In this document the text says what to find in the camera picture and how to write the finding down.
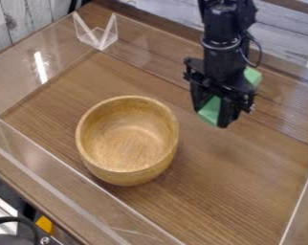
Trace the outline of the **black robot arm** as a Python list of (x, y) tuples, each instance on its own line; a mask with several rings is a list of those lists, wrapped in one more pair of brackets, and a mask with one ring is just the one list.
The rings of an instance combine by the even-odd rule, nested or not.
[(184, 59), (193, 107), (201, 119), (225, 128), (255, 109), (261, 84), (260, 64), (249, 60), (249, 33), (256, 23), (255, 0), (199, 0), (204, 33), (203, 58)]

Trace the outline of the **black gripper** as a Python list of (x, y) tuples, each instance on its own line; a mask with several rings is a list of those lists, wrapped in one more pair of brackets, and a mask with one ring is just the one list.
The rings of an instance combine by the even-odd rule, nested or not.
[[(191, 83), (192, 102), (196, 111), (200, 111), (209, 102), (213, 94), (211, 83), (224, 85), (245, 68), (256, 69), (248, 59), (249, 41), (233, 43), (208, 43), (203, 41), (203, 58), (184, 59), (184, 78)], [(237, 119), (243, 107), (233, 98), (221, 98), (217, 126), (227, 128)]]

